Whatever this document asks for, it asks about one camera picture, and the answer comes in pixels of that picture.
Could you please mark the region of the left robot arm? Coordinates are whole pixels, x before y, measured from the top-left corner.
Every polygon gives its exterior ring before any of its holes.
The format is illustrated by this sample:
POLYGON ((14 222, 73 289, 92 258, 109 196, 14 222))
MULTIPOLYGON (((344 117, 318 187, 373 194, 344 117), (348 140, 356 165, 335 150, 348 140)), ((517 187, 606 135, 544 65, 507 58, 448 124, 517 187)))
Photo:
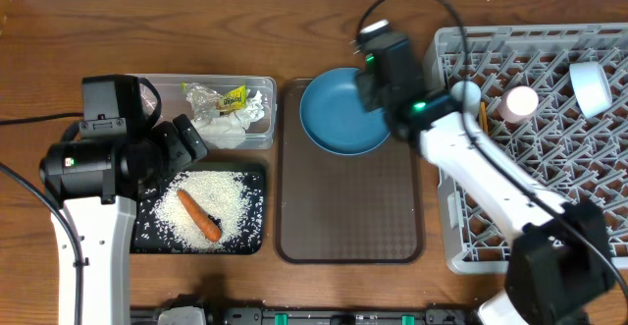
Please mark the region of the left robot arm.
POLYGON ((204 158, 187 115, 161 120, 141 92, 146 78, 82 81, 83 115, 40 162, 59 257, 61 324, 128 324, 131 236, 147 190, 204 158))

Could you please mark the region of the light blue cup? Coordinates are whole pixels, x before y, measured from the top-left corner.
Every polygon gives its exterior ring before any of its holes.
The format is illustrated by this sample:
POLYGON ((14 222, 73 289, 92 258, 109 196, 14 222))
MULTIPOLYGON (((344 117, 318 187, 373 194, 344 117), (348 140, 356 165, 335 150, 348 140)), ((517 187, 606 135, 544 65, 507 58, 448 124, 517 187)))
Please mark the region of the light blue cup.
POLYGON ((450 93, 453 98, 463 103, 464 111, 477 118, 480 112, 481 88, 472 81, 459 81, 450 93))

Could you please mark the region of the orange carrot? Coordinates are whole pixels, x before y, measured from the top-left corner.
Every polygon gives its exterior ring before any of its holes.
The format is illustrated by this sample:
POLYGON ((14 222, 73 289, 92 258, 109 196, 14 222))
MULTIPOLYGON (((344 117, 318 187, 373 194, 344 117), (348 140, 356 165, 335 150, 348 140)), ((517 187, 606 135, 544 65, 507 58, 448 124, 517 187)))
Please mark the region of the orange carrot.
POLYGON ((190 216, 194 224, 201 231, 204 237, 210 242, 216 243, 222 237, 220 228, 208 217, 208 214, 200 205, 184 190, 178 190, 177 196, 183 208, 190 216))

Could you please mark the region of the light blue bowl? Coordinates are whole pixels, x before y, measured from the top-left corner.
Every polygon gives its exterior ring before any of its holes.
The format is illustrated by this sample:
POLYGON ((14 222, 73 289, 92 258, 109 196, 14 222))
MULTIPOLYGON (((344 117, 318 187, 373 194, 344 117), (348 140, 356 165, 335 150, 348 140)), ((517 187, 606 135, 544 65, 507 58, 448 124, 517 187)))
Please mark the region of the light blue bowl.
POLYGON ((610 108, 612 94, 600 63, 573 63, 569 66, 569 77, 585 118, 593 118, 610 108))

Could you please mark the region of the dark blue plate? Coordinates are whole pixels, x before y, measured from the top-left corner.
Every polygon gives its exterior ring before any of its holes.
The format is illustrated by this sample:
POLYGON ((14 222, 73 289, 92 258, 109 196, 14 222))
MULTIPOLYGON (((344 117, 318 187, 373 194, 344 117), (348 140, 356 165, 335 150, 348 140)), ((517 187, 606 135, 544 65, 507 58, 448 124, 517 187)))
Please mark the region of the dark blue plate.
POLYGON ((337 155, 370 152, 390 136, 382 109, 367 112, 359 98, 357 68, 329 70, 306 86, 299 118, 308 137, 337 155))

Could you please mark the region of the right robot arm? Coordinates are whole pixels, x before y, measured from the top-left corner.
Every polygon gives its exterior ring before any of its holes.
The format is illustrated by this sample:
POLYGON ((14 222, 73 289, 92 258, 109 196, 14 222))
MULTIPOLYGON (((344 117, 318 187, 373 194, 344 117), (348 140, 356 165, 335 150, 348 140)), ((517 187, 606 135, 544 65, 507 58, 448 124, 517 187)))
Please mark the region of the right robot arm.
POLYGON ((407 35, 387 26, 356 34, 366 68, 357 85, 391 133, 452 176, 510 247, 503 289, 477 310, 482 324, 564 324, 627 284, 612 264, 602 213, 547 190, 480 130, 461 100, 427 88, 407 35))

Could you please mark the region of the pink cup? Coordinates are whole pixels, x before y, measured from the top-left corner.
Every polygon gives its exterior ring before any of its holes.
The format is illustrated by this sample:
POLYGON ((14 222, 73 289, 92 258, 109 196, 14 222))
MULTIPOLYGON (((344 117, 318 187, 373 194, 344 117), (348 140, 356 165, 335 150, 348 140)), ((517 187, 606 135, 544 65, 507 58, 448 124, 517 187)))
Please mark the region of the pink cup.
POLYGON ((538 105, 539 95, 535 89, 516 86, 501 97, 497 110, 506 122, 520 124, 534 116, 538 105))

